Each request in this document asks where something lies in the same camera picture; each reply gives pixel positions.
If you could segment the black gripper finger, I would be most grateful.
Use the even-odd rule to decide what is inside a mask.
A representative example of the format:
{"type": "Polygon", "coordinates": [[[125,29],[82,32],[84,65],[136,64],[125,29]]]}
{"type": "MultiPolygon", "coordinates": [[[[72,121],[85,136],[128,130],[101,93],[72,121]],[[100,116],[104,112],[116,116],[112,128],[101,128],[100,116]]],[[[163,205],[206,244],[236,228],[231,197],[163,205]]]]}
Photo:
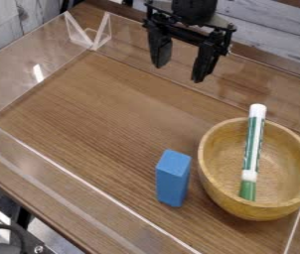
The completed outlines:
{"type": "Polygon", "coordinates": [[[220,54],[215,46],[208,42],[203,42],[193,66],[192,81],[195,83],[203,82],[206,77],[214,73],[219,59],[220,54]]]}
{"type": "Polygon", "coordinates": [[[172,59],[173,40],[159,27],[149,29],[149,49],[152,63],[157,68],[165,66],[172,59]]]}

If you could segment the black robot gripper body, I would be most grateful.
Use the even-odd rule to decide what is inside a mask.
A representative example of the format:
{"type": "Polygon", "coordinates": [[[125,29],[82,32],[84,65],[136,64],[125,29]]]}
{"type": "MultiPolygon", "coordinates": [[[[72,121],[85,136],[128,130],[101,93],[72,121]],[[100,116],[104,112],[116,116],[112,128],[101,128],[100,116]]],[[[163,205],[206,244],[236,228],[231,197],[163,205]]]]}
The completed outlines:
{"type": "Polygon", "coordinates": [[[236,25],[218,14],[219,0],[145,0],[144,27],[161,28],[172,38],[199,46],[211,43],[219,54],[230,51],[236,25]]]}

